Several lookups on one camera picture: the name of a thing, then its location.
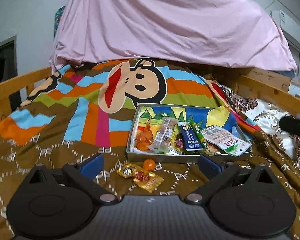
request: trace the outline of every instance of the pink sheet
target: pink sheet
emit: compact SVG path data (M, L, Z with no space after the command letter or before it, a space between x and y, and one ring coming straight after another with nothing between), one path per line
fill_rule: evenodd
M69 0L50 57L53 69L67 60L139 57L297 69L281 29L249 0Z

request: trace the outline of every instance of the white air conditioner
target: white air conditioner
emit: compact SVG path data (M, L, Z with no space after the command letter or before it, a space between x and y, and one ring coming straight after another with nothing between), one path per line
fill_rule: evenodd
M300 26L283 11L271 11L272 19L281 27L286 39L300 50Z

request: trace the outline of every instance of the dark blue package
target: dark blue package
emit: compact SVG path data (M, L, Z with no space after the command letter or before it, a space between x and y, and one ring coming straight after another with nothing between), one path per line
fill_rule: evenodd
M178 122L178 126L187 151L203 150L202 145L200 144L199 139L195 135L189 122Z

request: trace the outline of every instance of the small orange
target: small orange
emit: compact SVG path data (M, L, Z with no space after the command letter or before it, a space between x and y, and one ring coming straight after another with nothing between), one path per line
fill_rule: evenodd
M153 160L145 160L143 162L143 168L146 171L154 171L154 169L155 169L155 162Z

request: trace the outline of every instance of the silver screw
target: silver screw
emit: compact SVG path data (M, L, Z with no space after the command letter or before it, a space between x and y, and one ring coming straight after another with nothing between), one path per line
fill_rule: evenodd
M191 193L187 196L187 200L191 202L199 202L200 200L202 200L202 196L196 193Z
M112 194L103 194L101 195L100 200L103 202L111 202L115 200L115 196Z

